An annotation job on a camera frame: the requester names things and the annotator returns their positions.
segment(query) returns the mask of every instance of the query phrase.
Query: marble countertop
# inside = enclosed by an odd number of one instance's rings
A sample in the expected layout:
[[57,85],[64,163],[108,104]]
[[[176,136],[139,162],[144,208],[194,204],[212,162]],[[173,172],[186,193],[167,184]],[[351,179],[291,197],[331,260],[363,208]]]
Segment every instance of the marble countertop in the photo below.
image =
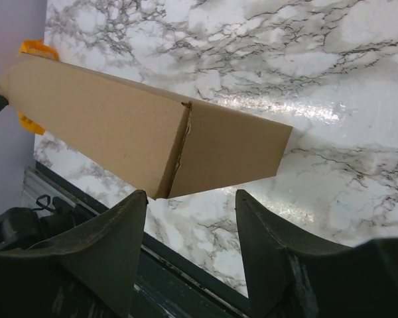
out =
[[[48,0],[45,42],[294,126],[276,177],[150,200],[145,231],[240,293],[238,188],[342,244],[398,236],[398,0]],[[133,191],[51,134],[35,157],[108,207]]]

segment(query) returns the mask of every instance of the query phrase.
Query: box flap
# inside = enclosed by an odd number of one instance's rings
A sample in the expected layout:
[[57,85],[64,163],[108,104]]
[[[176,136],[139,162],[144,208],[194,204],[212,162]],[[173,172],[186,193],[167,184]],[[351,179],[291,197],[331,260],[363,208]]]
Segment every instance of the box flap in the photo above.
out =
[[292,127],[193,101],[170,197],[268,178],[277,173]]
[[177,94],[22,54],[0,94],[53,135],[150,197],[166,197],[189,109]]

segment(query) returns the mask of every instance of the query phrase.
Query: orange plastic part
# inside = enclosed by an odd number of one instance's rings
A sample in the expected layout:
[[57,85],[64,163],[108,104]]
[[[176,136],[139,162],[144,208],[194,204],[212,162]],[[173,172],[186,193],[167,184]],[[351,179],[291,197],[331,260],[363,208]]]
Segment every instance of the orange plastic part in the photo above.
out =
[[[50,58],[51,60],[59,61],[59,55],[55,49],[44,45],[43,39],[40,40],[26,40],[21,44],[19,48],[20,53],[28,53],[36,56],[42,56],[43,58]],[[42,128],[39,124],[30,120],[28,117],[18,112],[19,123],[22,127],[31,131],[35,134],[44,134],[46,130]]]

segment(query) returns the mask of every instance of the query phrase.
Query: gray wall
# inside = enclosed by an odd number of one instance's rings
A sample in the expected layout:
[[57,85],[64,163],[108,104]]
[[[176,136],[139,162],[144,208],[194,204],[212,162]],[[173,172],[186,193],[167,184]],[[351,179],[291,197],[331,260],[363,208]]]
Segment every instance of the gray wall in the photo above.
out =
[[[23,40],[42,38],[47,0],[0,0],[0,73]],[[0,113],[0,214],[21,204],[23,172],[33,165],[34,135],[9,106]]]

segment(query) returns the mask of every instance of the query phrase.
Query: torn cardboard edge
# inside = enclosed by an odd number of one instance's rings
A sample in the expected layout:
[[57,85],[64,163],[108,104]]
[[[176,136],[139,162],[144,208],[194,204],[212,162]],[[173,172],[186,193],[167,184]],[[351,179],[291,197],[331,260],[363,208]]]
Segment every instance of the torn cardboard edge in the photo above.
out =
[[142,83],[23,54],[9,104],[156,199],[274,176],[292,127]]

